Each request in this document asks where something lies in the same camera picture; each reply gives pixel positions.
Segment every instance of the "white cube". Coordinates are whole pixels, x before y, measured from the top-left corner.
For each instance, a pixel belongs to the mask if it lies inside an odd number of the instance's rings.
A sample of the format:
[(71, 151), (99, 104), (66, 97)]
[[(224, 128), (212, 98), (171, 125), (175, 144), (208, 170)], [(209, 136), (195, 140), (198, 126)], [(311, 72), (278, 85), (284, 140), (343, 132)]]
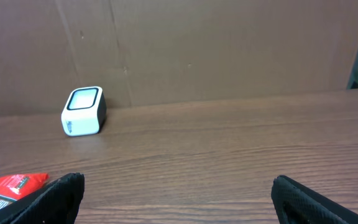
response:
[(72, 91), (62, 112), (63, 130), (68, 136), (96, 134), (105, 119), (106, 102), (98, 86)]

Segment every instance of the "red package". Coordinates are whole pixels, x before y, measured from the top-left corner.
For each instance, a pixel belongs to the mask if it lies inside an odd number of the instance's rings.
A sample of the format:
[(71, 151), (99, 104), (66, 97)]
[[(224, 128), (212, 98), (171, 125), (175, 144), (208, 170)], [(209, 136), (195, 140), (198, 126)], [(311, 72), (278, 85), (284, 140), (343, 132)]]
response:
[(0, 177), (0, 209), (40, 189), (48, 178), (46, 173)]

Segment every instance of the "brown wall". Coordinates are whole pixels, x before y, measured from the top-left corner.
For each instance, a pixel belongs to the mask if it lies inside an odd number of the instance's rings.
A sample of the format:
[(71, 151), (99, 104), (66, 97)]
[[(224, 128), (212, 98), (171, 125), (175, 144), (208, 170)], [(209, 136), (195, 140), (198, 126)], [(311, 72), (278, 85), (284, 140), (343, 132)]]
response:
[(0, 115), (345, 89), (354, 0), (0, 0)]

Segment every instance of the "black object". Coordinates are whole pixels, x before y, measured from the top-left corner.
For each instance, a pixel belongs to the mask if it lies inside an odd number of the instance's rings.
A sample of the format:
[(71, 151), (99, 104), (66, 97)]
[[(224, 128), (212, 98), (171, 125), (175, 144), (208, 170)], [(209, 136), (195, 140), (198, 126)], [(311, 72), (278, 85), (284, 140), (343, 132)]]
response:
[(0, 224), (74, 224), (84, 187), (83, 174), (67, 174), (0, 209)]
[(272, 187), (281, 224), (358, 224), (358, 214), (284, 175)]

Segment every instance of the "wooden tabletop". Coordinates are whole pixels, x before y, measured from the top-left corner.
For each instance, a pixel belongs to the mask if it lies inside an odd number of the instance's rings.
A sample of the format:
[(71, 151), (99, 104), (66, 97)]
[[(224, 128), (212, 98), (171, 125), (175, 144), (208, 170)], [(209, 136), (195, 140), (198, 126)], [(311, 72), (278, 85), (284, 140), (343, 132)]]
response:
[(278, 223), (280, 174), (358, 213), (358, 90), (109, 110), (76, 138), (0, 118), (0, 176), (25, 172), (84, 173), (76, 223)]

